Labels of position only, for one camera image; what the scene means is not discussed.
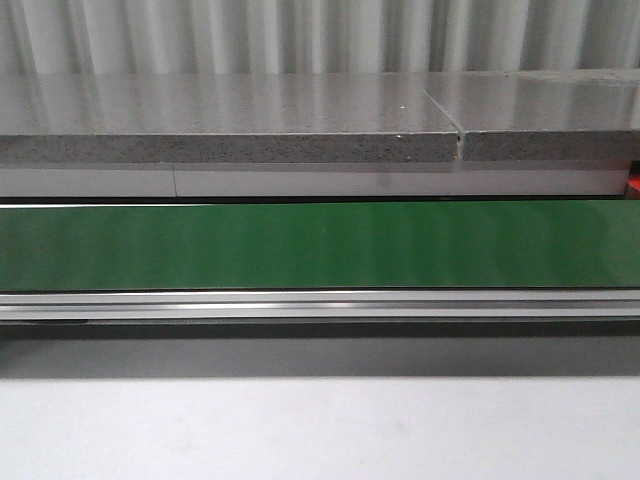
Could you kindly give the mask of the grey stone slab left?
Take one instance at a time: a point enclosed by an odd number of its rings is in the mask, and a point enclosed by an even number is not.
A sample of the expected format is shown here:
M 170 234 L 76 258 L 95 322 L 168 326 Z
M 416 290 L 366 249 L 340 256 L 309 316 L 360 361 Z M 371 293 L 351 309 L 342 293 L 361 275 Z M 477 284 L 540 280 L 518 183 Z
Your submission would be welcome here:
M 5 164 L 438 163 L 457 144 L 409 74 L 1 79 Z

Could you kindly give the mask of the grey stone slab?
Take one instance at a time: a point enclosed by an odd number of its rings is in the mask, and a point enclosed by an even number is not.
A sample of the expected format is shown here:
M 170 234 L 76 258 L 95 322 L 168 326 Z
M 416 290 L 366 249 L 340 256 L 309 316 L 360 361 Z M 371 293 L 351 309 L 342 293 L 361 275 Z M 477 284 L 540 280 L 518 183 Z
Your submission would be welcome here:
M 1 79 L 5 164 L 438 163 L 457 144 L 409 74 Z
M 638 72 L 431 73 L 424 90 L 458 128 L 464 162 L 639 157 Z

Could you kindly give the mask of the green conveyor belt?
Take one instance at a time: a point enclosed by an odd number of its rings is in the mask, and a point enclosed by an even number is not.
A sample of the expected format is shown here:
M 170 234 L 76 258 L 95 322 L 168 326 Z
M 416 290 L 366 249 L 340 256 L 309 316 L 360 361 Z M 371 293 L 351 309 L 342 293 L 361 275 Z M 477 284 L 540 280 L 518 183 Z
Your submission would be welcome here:
M 623 200 L 5 208 L 8 292 L 639 283 Z

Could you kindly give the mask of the grey stone slab right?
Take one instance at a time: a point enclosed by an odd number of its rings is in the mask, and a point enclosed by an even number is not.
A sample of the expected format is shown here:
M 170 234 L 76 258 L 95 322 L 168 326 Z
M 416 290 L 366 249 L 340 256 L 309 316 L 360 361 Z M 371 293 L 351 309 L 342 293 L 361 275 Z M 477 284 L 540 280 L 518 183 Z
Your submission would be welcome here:
M 458 128 L 464 162 L 639 157 L 638 72 L 431 73 L 424 90 Z

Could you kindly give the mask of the white panel under slab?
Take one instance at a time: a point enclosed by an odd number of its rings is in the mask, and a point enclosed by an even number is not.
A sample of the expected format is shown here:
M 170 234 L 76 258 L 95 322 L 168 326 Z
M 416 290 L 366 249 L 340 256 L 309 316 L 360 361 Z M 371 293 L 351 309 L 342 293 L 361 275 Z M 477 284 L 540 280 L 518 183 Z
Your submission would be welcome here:
M 620 195 L 627 164 L 183 164 L 5 166 L 1 195 L 26 197 L 391 197 Z

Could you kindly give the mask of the red object at edge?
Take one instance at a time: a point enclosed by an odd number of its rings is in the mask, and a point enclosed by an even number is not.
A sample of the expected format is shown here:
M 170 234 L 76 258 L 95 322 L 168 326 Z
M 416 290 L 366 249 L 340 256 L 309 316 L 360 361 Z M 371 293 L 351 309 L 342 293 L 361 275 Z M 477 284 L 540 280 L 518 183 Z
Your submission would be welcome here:
M 640 176 L 630 175 L 624 190 L 625 200 L 640 200 Z

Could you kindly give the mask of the grey pleated curtain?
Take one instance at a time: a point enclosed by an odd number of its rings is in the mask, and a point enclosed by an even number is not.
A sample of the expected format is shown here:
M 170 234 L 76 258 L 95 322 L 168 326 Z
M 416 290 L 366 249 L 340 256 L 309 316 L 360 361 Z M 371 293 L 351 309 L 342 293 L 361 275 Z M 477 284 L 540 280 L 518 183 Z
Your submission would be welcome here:
M 324 73 L 635 68 L 635 1 L 5 1 L 1 69 Z

